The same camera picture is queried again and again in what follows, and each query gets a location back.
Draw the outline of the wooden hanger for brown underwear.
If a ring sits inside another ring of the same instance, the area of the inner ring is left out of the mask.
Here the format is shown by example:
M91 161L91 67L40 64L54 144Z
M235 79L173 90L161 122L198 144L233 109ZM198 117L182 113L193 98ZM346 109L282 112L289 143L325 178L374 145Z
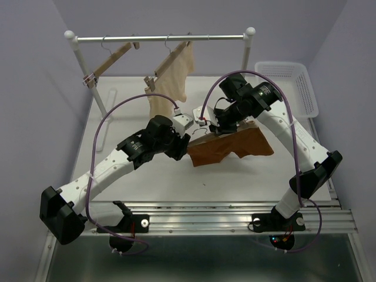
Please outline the wooden hanger for brown underwear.
M210 142L210 141L213 141L213 140L217 140L219 138L224 138L224 137L230 136L232 134L241 132L242 130L254 129L254 128L258 128L258 125L255 121L253 121L253 120L248 121L248 122L241 121L239 124L236 125L235 131L220 132L218 129L216 129L214 132L205 133L203 136L198 137L197 139L190 141L189 144L188 144L188 147L197 146L197 145L200 145L200 144L203 144L203 143L207 143L207 142Z

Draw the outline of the brown underwear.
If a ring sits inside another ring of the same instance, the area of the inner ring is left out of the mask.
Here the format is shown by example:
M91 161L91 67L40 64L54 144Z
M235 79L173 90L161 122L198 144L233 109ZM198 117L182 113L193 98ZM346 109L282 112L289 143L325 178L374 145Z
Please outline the brown underwear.
M249 127L225 137L214 137L187 148L194 167L220 163L231 153L241 159L246 156L271 156L274 150L258 127Z

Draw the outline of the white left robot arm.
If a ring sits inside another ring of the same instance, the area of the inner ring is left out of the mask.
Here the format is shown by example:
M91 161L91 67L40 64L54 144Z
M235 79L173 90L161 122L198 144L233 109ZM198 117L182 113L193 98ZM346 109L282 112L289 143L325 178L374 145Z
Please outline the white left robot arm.
M121 177L164 153L179 161L187 152L193 119L187 114L174 117L156 115L145 129L121 141L110 154L74 181L41 194L39 217L62 245L77 239L85 229L89 203Z

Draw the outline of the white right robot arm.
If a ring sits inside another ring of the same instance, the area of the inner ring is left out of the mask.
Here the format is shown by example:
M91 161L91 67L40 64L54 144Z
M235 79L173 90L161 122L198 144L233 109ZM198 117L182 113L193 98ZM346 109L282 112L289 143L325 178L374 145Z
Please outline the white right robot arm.
M245 70L230 72L217 81L230 105L225 109L202 106L199 122L215 133L234 133L235 125L253 117L266 126L294 159L295 174L284 196L269 213L254 214L249 230L256 233L304 231L298 223L299 212L312 195L333 175L343 157L337 150L329 152L320 145L294 118L286 95L266 76L255 75L264 81L251 86L243 74Z

